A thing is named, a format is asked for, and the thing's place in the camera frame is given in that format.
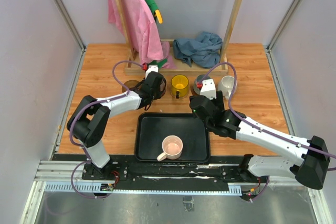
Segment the purple cup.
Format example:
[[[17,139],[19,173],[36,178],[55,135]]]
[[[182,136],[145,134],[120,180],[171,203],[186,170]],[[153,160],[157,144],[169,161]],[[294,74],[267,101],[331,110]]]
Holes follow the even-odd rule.
[[[162,79],[162,82],[160,84],[160,92],[164,89],[166,89],[166,79],[165,78]]]

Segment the yellow cup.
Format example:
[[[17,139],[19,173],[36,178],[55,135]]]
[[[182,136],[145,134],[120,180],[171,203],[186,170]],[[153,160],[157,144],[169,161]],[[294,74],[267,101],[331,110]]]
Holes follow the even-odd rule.
[[[171,79],[171,92],[177,96],[184,96],[189,92],[189,85],[190,83],[186,76],[182,74],[175,75]]]

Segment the white cup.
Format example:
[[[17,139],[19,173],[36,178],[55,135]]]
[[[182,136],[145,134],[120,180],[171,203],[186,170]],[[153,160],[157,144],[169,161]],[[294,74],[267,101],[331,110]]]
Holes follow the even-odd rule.
[[[224,76],[217,85],[218,91],[222,92],[222,95],[234,95],[237,90],[237,82],[232,76]]]

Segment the grey mug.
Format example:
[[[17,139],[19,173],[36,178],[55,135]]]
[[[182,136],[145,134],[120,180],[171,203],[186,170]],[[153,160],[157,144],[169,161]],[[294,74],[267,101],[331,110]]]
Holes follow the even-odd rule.
[[[195,92],[200,94],[200,90],[201,90],[201,87],[202,87],[202,81],[206,80],[206,79],[211,79],[211,78],[209,76],[205,77],[205,75],[202,74],[202,75],[199,75],[195,79],[195,82],[194,82],[194,85],[193,85],[193,89],[195,90]]]

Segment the pink mug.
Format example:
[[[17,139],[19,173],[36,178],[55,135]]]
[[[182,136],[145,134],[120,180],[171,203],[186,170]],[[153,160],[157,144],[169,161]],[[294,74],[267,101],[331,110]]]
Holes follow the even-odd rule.
[[[178,159],[183,150],[183,142],[176,135],[169,135],[162,141],[162,153],[156,158],[158,162],[165,159]]]

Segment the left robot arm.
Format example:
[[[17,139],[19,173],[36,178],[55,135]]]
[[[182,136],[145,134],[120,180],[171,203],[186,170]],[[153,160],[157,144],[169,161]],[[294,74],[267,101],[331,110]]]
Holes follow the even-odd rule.
[[[135,86],[124,88],[124,93],[107,98],[85,96],[67,123],[70,142],[83,149],[88,165],[102,180],[112,175],[110,155],[102,142],[108,120],[127,111],[148,110],[154,100],[165,94],[166,79],[152,71]]]

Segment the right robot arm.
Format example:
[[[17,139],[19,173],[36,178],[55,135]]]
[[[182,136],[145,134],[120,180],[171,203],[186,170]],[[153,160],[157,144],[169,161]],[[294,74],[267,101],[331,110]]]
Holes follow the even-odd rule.
[[[238,177],[250,182],[255,177],[279,176],[294,178],[300,184],[320,190],[329,170],[332,154],[324,139],[288,135],[264,126],[232,108],[225,109],[220,98],[203,95],[190,97],[193,115],[205,128],[221,137],[250,142],[277,153],[262,157],[246,154],[238,168]]]

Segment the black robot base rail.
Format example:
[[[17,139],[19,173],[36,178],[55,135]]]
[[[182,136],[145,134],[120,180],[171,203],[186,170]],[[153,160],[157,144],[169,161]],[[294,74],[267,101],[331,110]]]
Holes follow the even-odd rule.
[[[240,168],[241,156],[212,156],[205,163],[139,161],[133,155],[112,155],[106,168],[83,163],[74,181],[98,183],[98,193],[228,194],[229,185],[243,185],[234,194],[256,193],[266,177],[246,175]]]

